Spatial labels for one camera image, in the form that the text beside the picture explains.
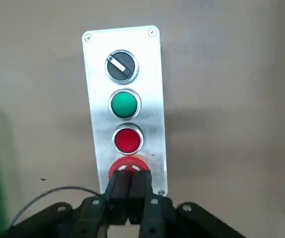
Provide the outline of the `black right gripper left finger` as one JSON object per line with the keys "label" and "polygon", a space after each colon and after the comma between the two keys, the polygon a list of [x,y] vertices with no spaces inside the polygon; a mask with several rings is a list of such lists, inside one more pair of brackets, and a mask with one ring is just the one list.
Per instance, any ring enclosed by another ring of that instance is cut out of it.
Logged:
{"label": "black right gripper left finger", "polygon": [[11,225],[0,238],[97,238],[107,236],[109,225],[128,220],[130,172],[115,171],[104,194],[90,189],[77,208],[57,202],[26,220]]}

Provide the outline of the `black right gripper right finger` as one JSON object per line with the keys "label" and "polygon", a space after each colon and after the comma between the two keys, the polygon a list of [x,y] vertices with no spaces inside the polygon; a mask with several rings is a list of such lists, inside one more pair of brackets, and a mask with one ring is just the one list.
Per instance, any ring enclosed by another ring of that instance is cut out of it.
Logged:
{"label": "black right gripper right finger", "polygon": [[243,235],[200,205],[153,193],[150,171],[131,174],[129,221],[141,238],[241,238]]}

